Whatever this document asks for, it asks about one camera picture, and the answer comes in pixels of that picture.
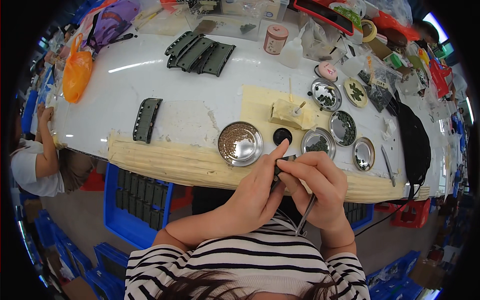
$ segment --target gray floor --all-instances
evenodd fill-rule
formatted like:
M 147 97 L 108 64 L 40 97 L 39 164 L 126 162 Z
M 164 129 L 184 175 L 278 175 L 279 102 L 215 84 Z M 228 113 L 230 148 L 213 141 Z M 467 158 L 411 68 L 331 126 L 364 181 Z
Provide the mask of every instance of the gray floor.
M 103 192 L 75 191 L 70 195 L 42 197 L 43 208 L 77 247 L 96 265 L 93 247 L 101 242 L 130 253 L 135 247 L 125 242 L 103 225 Z M 172 212 L 170 220 L 191 214 L 191 206 Z M 385 213 L 375 212 L 373 221 L 386 217 Z M 436 235 L 437 211 L 430 214 L 427 223 L 420 229 L 393 227 L 389 221 L 372 227 L 358 237 L 357 255 L 365 274 L 374 272 L 410 250 L 422 251 L 426 255 Z M 318 229 L 307 224 L 307 238 L 317 247 L 321 244 Z

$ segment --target black bottle cap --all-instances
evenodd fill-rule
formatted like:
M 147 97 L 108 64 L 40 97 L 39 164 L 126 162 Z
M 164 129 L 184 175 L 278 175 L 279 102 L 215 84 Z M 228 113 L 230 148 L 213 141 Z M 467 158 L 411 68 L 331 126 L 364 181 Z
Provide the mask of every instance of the black bottle cap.
M 288 139 L 288 143 L 292 143 L 292 133 L 287 128 L 278 128 L 273 133 L 273 142 L 275 145 L 280 145 L 283 140 Z

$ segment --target yellow tape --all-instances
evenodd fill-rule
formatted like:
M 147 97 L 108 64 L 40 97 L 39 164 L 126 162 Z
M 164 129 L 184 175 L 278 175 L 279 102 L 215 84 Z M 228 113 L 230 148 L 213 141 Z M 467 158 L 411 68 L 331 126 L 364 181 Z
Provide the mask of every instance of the yellow tape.
M 371 42 L 377 36 L 377 26 L 375 26 L 375 24 L 370 20 L 362 20 L 361 24 L 362 26 L 363 24 L 369 24 L 370 27 L 372 28 L 372 32 L 370 32 L 368 36 L 364 36 L 362 39 L 362 42 L 363 43 Z

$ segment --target tin can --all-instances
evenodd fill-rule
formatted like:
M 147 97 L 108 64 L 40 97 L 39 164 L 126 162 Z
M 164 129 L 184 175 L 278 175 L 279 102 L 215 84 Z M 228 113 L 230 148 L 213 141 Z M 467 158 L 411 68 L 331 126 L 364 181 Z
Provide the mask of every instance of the tin can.
M 265 36 L 264 50 L 272 55 L 278 55 L 282 51 L 288 37 L 288 30 L 282 25 L 270 25 Z

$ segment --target striped shirt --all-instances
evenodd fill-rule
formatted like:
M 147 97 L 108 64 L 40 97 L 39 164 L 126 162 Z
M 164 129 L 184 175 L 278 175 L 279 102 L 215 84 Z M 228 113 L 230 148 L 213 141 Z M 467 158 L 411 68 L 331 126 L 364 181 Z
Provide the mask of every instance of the striped shirt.
M 125 300 L 154 299 L 176 280 L 198 270 L 228 272 L 218 279 L 234 279 L 235 286 L 254 291 L 301 297 L 312 284 L 332 279 L 340 299 L 370 299 L 365 274 L 352 253 L 323 259 L 316 247 L 276 214 L 247 234 L 206 240 L 187 252 L 171 245 L 133 251 L 128 260 Z

